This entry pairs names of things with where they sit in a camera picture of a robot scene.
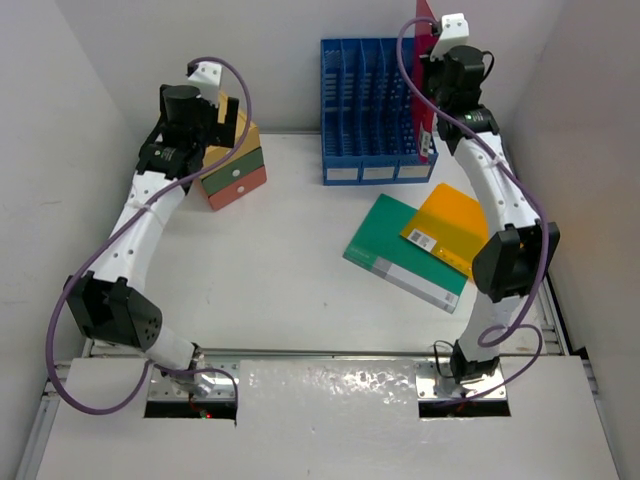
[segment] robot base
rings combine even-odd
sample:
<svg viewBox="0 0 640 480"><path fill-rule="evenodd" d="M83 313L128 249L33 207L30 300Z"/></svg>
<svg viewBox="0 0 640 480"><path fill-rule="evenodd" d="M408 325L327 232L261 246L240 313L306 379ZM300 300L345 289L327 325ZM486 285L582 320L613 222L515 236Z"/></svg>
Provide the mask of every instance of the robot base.
<svg viewBox="0 0 640 480"><path fill-rule="evenodd" d="M416 392L421 418L443 417L508 417L507 389L501 387L484 397L464 403L453 403L464 396L487 391L504 381L500 366L492 374L475 381L456 383L451 376L449 357L427 357L416 364Z"/></svg>

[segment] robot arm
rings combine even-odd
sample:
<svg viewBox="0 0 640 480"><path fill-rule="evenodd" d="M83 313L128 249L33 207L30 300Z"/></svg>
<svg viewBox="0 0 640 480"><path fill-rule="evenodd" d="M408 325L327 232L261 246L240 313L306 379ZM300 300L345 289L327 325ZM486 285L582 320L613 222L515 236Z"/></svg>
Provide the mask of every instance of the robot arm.
<svg viewBox="0 0 640 480"><path fill-rule="evenodd" d="M479 103L480 86L488 74L483 57L488 52L467 46L469 26L462 14L442 17L435 35L437 43L421 57L422 92L478 134L497 154L492 160L460 128L438 120L440 138L469 177L489 226L490 240L473 261L476 303L451 356L452 374L457 383L462 383L492 373L497 367L498 347L480 347L478 339L492 326L508 325L529 295L540 259L542 230L540 218L525 195L498 167L501 163L509 169L498 125ZM555 223L549 224L549 233L547 266L560 238Z"/></svg>
<svg viewBox="0 0 640 480"><path fill-rule="evenodd" d="M86 337L133 347L171 370L193 367L197 347L163 325L162 313L144 296L144 287L164 226L190 185L170 190L151 205L146 202L200 170L209 145L234 146L238 100L229 99L225 121L219 123L221 74L221 65L201 62L188 72L188 85L160 88L160 119L140 148L131 190L113 231L139 209L148 211L91 265L68 298Z"/></svg>

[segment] purple cable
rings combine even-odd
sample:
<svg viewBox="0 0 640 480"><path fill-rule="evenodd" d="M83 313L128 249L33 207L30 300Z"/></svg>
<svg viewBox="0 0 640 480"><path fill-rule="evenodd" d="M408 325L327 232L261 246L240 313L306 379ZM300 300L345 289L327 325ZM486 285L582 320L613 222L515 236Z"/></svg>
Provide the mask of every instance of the purple cable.
<svg viewBox="0 0 640 480"><path fill-rule="evenodd" d="M225 163L227 160L229 160L229 158L231 158L238 151L240 146L244 143L245 139L247 138L247 135L249 134L249 127L251 126L251 117L252 117L251 96L249 95L249 89L244 79L242 78L242 75L240 75L240 72L238 72L238 70L236 70L236 68L226 60L223 60L221 58L216 58L216 57L196 58L195 60L191 60L189 62L189 65L191 66L193 64L200 63L200 62L219 63L224 67L226 67L227 69L229 69L231 73L233 73L233 75L238 79L238 82L242 87L242 91L244 93L244 96L247 102L247 119L246 119L244 129L242 130L242 135L240 135L240 138L236 142L235 146L231 149L231 151L227 153L224 157L222 157L220 160L215 162L213 165L203 168L199 172L188 175L180 180L177 180L167 185L163 189L159 190L156 194L151 196L151 198L147 200L145 205L153 205L160 197L162 197L167 192L181 185L192 182L193 180L196 180L201 175L209 173L210 171L214 170L215 168ZM56 333L56 327L58 326L58 320L60 319L60 313L62 312L62 308L64 307L64 304L67 301L67 298L71 293L71 290L76 285L76 283L78 282L82 274L85 271L87 271L87 269L93 264L93 262L95 262L100 257L100 255L102 255L111 245L113 245L116 242L116 240L118 240L129 228L131 228L131 226L133 226L138 221L138 219L140 219L140 217L142 217L142 215L144 215L146 212L147 212L146 209L141 208L140 210L138 210L118 231L116 231L111 237L109 237L107 241L104 244L102 244L102 246L98 248L93 253L93 255L91 255L82 264L82 266L78 269L76 273L73 274L73 276L69 279L69 281L64 286L64 289L60 294L60 298L58 298L58 301L56 302L56 306L53 309L53 313L51 314L51 319L49 320L49 328L47 329L47 338L45 342L45 361L47 365L47 373L49 375L49 380L53 384L58 395L60 395L60 398L62 398L65 402L67 402L70 406L72 406L76 410L79 410L80 412L86 413L88 415L109 415L111 413L115 413L119 410L122 410L124 407L126 407L131 402L131 400L134 399L134 397L138 394L138 392L142 388L142 385L144 384L144 380L147 376L147 373L149 372L149 366L151 365L151 362L150 361L145 362L144 369L142 370L142 375L140 376L140 380L138 381L138 384L135 386L131 394L127 398L125 398L121 403L114 405L113 407L110 407L110 408L88 407L78 402L75 398L73 398L69 394L69 392L67 392L67 390L64 388L64 385L62 384L62 382L60 381L60 378L58 377L58 373L56 372L55 360L53 357L53 343L54 343L54 338ZM185 375L190 375L195 373L205 373L205 372L221 373L222 371L217 370L215 368L180 371L180 373L183 373ZM222 373L224 373L228 377L231 377L226 372L222 372ZM236 406L237 406L238 405L238 389L235 384L235 381L233 381L233 385L236 392Z"/></svg>
<svg viewBox="0 0 640 480"><path fill-rule="evenodd" d="M411 92L416 97L418 97L418 99L422 103L424 103L431 111L433 111L440 118L445 119L450 124L458 127L460 130L466 133L469 137L473 138L487 152L489 157L491 157L492 160L495 160L497 156L496 152L494 152L493 149L489 145L487 145L487 143L484 140L482 140L482 138L480 138L480 136L478 136L473 130L467 127L464 123L456 120L451 115L448 115L442 110L440 110L435 104L433 104L427 97L425 97L422 94L420 89L416 87L416 85L413 83L413 81L409 77L409 74L407 73L407 69L404 65L404 60L402 58L402 39L404 38L404 35L406 31L409 29L409 27L411 27L416 23L422 23L422 22L427 22L427 23L430 23L431 25L436 24L433 18L416 17L409 20L407 23L405 23L400 29L400 33L398 34L398 40L396 42L396 57L398 60L398 68L400 70L400 74L402 75L402 78L407 83ZM485 348L495 347L496 345L499 345L500 343L504 342L507 338L509 338L511 335L513 335L513 333L520 327L520 325L524 320L524 317L527 315L527 313L529 312L529 309L533 305L535 297L538 293L538 289L540 288L540 284L544 279L544 273L547 266L547 258L549 256L549 226L547 222L546 212L542 208L542 205L540 205L540 203L536 200L534 195L527 189L527 187L525 187L520 182L520 180L518 180L515 177L515 175L511 173L511 171L502 164L502 162L498 162L497 165L498 165L498 168L500 168L500 171L522 191L522 194L527 198L527 200L529 201L533 209L536 211L536 213L540 217L540 228L542 229L542 246L540 248L540 260L538 262L538 268L536 270L536 276L533 280L533 285L531 286L531 292L529 293L529 296L527 297L524 305L522 306L520 313L514 320L513 324L511 324L511 326L507 328L507 331L504 332L502 335L498 336L497 338L493 340L488 340L488 341L485 340L487 335L493 332L494 329L489 328L484 332L482 332L482 335L480 335L480 338L478 338L478 345Z"/></svg>
<svg viewBox="0 0 640 480"><path fill-rule="evenodd" d="M427 108L429 108L429 110L431 110L436 115L438 115L438 117L443 118L450 124L458 127L469 137L473 138L485 150L485 152L489 155L489 157L492 160L495 160L497 156L496 152L494 152L493 149L484 140L482 140L482 138L480 138L479 135L477 135L473 130L467 127L464 123L458 121L457 119L453 118L451 115L448 115L447 113L440 110L433 102L431 102L427 97L425 97L422 94L420 89L416 87L416 85L413 83L413 81L409 77L409 74L407 73L407 69L404 65L404 59L402 57L402 39L404 38L404 35L409 29L409 27L411 27L412 25L415 25L416 23L423 23L423 22L429 23L431 25L436 25L436 21L433 18L416 17L409 20L400 29L400 33L398 34L398 39L396 42L396 58L398 61L398 69L400 70L400 75L406 82L411 92L422 103L424 103L427 106ZM520 328L527 328L536 332L536 335L538 336L538 348L536 349L536 352L531 357L531 360L524 367L522 367L520 370L514 373L511 377L505 379L500 385L497 385L486 391L474 394L469 397L442 402L441 404L442 406L456 405L459 403L464 403L470 400L481 398L497 390L498 388L501 388L507 385L508 383L511 383L513 380L521 376L524 372L529 370L529 368L538 360L538 358L542 353L542 345L544 343L542 339L542 333L540 333L540 330L538 330L536 327L532 325L526 325L526 324L523 325L522 322L524 321L524 317L527 315L527 313L531 309L531 306L533 305L535 297L538 293L538 289L540 288L542 280L544 279L544 273L547 266L547 259L549 256L549 226L547 222L547 215L544 208L542 208L542 205L537 201L535 196L524 186L524 184L522 184L522 182L520 182L520 180L518 180L516 176L513 173L511 173L511 171L505 165L502 164L502 162L498 162L497 165L498 165L498 168L500 168L500 171L522 191L522 194L526 197L526 199L529 201L533 209L536 211L536 213L540 217L540 224L541 224L540 228L542 230L542 246L540 248L540 260L538 262L536 276L533 280L533 285L531 286L531 291L529 292L529 296L527 297L524 305L522 306L520 313L518 314L514 322L507 328L507 330L502 335L499 335L497 338L493 340L486 340L486 337L490 333L501 330L504 327L494 326L494 327L487 328L484 332L482 332L482 334L478 338L478 345L483 348L495 347L496 345L499 345L500 343L504 342L507 338L509 338L511 335L513 335L513 333L516 330Z"/></svg>

